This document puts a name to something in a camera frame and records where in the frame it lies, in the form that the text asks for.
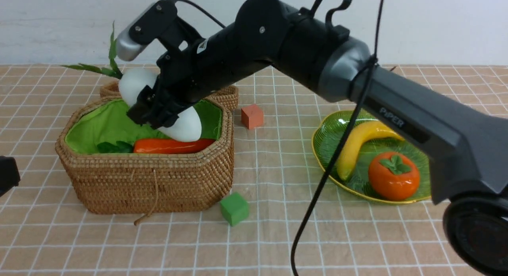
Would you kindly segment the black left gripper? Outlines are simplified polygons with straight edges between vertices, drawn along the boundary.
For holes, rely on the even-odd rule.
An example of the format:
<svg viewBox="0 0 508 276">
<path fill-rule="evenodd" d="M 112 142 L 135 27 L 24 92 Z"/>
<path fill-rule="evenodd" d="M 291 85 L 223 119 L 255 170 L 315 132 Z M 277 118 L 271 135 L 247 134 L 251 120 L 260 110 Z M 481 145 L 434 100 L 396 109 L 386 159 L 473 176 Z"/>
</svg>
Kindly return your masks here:
<svg viewBox="0 0 508 276">
<path fill-rule="evenodd" d="M 17 162 L 12 156 L 0 156 L 0 197 L 20 183 Z"/>
</svg>

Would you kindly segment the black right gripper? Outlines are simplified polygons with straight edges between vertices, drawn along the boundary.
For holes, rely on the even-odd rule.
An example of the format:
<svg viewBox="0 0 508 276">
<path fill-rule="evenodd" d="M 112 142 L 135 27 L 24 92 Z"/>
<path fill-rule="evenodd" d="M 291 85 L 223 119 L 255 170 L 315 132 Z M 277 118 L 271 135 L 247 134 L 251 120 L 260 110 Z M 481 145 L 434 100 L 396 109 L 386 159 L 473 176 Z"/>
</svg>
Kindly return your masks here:
<svg viewBox="0 0 508 276">
<path fill-rule="evenodd" d="M 243 52 L 245 43 L 230 24 L 204 39 L 185 21 L 181 27 L 187 41 L 157 60 L 160 69 L 156 83 L 155 106 L 148 116 L 172 126 L 170 118 L 194 106 L 212 93 L 266 68 L 268 61 L 256 60 Z"/>
</svg>

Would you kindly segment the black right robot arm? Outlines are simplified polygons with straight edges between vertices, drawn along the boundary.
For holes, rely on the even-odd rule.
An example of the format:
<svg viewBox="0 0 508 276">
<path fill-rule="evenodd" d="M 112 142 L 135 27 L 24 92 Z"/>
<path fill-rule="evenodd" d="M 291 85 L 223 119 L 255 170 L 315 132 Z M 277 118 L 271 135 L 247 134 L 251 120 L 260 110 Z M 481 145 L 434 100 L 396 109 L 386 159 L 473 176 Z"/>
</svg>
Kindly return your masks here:
<svg viewBox="0 0 508 276">
<path fill-rule="evenodd" d="M 381 68 L 367 44 L 332 24 L 343 0 L 314 18 L 323 0 L 296 9 L 280 0 L 247 0 L 234 23 L 208 39 L 177 15 L 175 3 L 151 4 L 116 39 L 116 55 L 132 61 L 158 40 L 154 88 L 142 86 L 128 116 L 169 127 L 198 101 L 274 66 L 328 102 L 345 99 L 429 158 L 434 204 L 450 200 L 443 229 L 455 252 L 488 276 L 507 274 L 508 121 L 488 116 Z"/>
</svg>

